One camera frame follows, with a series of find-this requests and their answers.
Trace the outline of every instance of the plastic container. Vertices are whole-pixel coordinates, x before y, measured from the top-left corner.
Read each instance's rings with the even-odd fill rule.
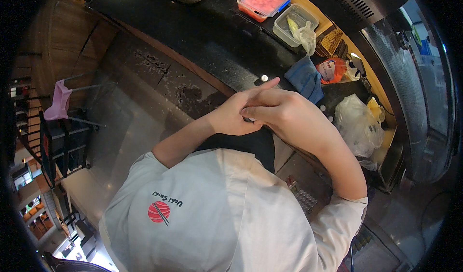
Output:
[[[360,79],[360,71],[354,66],[352,61],[341,58],[329,58],[316,67],[321,74],[321,83],[344,83]]]
[[[289,8],[287,8],[276,20],[273,25],[273,33],[280,37],[286,44],[290,45],[291,47],[298,47],[300,42],[293,37],[293,34],[289,30],[287,17],[291,18],[299,28],[302,28],[306,25],[307,21],[310,21],[312,24],[310,29],[312,31],[319,24],[319,20],[309,11],[304,9],[298,3],[292,4]]]
[[[240,11],[254,20],[263,22],[281,11],[291,0],[236,0]]]

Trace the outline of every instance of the paper label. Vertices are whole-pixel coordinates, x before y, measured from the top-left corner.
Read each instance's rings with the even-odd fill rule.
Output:
[[[329,60],[320,63],[318,70],[325,81],[331,81],[334,79],[334,60]]]

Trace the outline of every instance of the white chef shirt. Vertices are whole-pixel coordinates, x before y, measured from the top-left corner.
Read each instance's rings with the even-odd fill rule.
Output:
[[[168,169],[148,152],[99,230],[120,271],[336,271],[367,203],[333,195],[309,224],[251,153],[201,151]]]

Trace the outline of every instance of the clear plastic container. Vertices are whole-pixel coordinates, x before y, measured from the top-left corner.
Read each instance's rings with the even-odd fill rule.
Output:
[[[283,41],[285,41],[291,47],[298,47],[300,42],[293,37],[293,34],[289,30],[287,17],[292,19],[299,28],[302,28],[306,25],[307,21],[310,21],[312,24],[310,29],[312,31],[319,24],[319,20],[309,11],[304,9],[298,3],[292,4],[289,8],[287,8],[276,20],[273,25],[273,33],[280,37]]]
[[[290,0],[237,0],[240,11],[248,14],[258,22],[273,17],[281,11]]]

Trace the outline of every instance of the kitchen counter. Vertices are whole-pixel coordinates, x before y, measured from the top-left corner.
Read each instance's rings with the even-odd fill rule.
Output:
[[[236,0],[190,5],[172,0],[92,0],[87,6],[158,40],[235,91],[260,84],[263,74],[279,76],[280,88],[294,90],[284,73],[305,55],[301,48],[285,46],[268,31],[272,18],[260,26],[264,28],[267,22],[267,31],[254,37],[243,33],[234,24]],[[312,56],[315,64],[321,60]],[[327,116],[334,116],[334,108],[345,96],[356,93],[363,101],[369,96],[360,81],[324,85],[323,91],[325,98],[317,105],[327,107]]]

